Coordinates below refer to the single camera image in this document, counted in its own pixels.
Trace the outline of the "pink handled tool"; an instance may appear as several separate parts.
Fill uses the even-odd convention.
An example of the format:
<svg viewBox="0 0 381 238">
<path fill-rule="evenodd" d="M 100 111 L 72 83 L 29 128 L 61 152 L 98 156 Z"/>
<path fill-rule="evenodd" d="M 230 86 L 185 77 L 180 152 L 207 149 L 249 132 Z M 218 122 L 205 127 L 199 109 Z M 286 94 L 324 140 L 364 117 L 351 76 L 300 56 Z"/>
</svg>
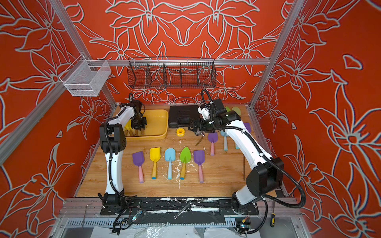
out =
<svg viewBox="0 0 381 238">
<path fill-rule="evenodd" d="M 210 146 L 210 155 L 214 156 L 215 155 L 215 143 L 218 141 L 218 133 L 209 133 L 208 134 L 208 140 L 211 143 Z"/>
</svg>

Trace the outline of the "small green shovel wooden handle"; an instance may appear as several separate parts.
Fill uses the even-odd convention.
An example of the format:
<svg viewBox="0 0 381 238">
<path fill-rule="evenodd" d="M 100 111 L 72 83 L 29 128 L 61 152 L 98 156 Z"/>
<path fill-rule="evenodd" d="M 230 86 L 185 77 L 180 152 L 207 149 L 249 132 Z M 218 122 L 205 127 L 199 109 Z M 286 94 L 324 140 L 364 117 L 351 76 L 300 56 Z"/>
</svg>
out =
<svg viewBox="0 0 381 238">
<path fill-rule="evenodd" d="M 180 153 L 180 161 L 182 163 L 182 169 L 180 173 L 180 179 L 184 180 L 185 179 L 185 174 L 186 174 L 186 164 L 191 161 L 191 151 L 188 147 L 185 147 L 181 153 Z"/>
</svg>

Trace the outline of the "yellow shovel yellow handle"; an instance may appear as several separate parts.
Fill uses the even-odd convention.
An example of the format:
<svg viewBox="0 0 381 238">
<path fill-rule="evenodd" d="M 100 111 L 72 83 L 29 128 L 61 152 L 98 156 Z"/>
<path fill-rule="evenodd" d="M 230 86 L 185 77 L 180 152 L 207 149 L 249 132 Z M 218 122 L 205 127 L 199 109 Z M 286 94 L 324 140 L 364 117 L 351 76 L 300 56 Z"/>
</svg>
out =
<svg viewBox="0 0 381 238">
<path fill-rule="evenodd" d="M 157 178 L 157 162 L 161 158 L 161 148 L 160 147 L 155 147 L 150 149 L 150 159 L 153 162 L 153 169 L 152 169 L 152 179 Z"/>
</svg>

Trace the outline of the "purple shovel blade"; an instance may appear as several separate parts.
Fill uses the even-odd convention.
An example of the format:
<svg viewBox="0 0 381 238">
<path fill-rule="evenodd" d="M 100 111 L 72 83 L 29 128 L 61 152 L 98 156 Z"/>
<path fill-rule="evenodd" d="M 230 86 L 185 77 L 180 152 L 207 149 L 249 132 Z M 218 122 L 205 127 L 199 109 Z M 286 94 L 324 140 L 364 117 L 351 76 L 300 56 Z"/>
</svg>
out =
<svg viewBox="0 0 381 238">
<path fill-rule="evenodd" d="M 143 169 L 142 165 L 144 164 L 145 159 L 144 159 L 144 152 L 136 152 L 133 154 L 133 163 L 135 166 L 138 166 L 139 170 L 139 183 L 144 183 L 144 175 L 143 175 Z"/>
</svg>

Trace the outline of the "blue shovel white handle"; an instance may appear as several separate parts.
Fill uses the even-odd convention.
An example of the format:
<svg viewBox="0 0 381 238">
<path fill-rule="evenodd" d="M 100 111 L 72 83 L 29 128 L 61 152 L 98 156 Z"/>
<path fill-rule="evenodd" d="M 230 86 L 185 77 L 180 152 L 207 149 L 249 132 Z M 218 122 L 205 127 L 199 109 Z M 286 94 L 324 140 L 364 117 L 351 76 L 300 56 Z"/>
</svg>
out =
<svg viewBox="0 0 381 238">
<path fill-rule="evenodd" d="M 167 179 L 172 179 L 172 163 L 176 159 L 176 151 L 174 148 L 168 148 L 165 150 L 164 153 L 165 161 L 168 162 L 168 173 L 167 173 Z"/>
</svg>

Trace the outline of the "purple square shovel pink handle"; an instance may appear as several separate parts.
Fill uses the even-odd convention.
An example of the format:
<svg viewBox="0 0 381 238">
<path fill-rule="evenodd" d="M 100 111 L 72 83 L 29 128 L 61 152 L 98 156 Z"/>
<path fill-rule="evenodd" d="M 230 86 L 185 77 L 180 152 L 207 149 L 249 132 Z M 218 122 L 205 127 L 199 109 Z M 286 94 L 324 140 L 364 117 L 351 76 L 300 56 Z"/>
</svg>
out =
<svg viewBox="0 0 381 238">
<path fill-rule="evenodd" d="M 251 129 L 250 123 L 244 123 L 244 126 L 245 126 L 246 130 L 248 131 L 248 133 L 251 133 L 252 129 Z"/>
</svg>

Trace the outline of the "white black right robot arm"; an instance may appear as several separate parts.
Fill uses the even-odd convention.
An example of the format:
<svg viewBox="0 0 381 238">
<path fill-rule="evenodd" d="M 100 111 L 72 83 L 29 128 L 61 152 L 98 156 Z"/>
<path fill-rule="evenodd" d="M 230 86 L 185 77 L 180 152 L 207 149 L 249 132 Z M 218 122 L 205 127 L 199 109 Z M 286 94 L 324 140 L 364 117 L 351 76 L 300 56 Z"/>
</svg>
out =
<svg viewBox="0 0 381 238">
<path fill-rule="evenodd" d="M 246 184 L 232 195 L 238 208 L 261 198 L 271 199 L 288 208 L 302 208 L 306 204 L 306 193 L 302 186 L 284 170 L 284 162 L 279 157 L 272 157 L 258 144 L 237 112 L 227 111 L 220 99 L 210 99 L 209 102 L 202 102 L 198 113 L 200 118 L 193 120 L 188 129 L 196 135 L 202 132 L 225 132 L 238 145 L 251 168 L 246 177 Z M 287 177 L 300 192 L 301 198 L 296 204 L 284 202 L 268 194 L 282 185 L 284 177 Z"/>
</svg>

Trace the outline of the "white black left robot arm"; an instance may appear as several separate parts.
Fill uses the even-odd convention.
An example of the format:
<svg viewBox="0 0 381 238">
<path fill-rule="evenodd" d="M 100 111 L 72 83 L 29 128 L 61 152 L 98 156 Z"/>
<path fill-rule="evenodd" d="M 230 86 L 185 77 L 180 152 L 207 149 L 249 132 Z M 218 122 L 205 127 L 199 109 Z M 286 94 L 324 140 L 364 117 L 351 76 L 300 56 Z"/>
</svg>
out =
<svg viewBox="0 0 381 238">
<path fill-rule="evenodd" d="M 129 94 L 129 102 L 120 105 L 120 112 L 100 126 L 100 146 L 107 162 L 107 186 L 104 195 L 98 194 L 103 206 L 119 212 L 128 206 L 132 196 L 124 195 L 122 158 L 127 140 L 124 127 L 131 122 L 132 129 L 141 131 L 147 125 L 141 109 L 143 103 Z"/>
</svg>

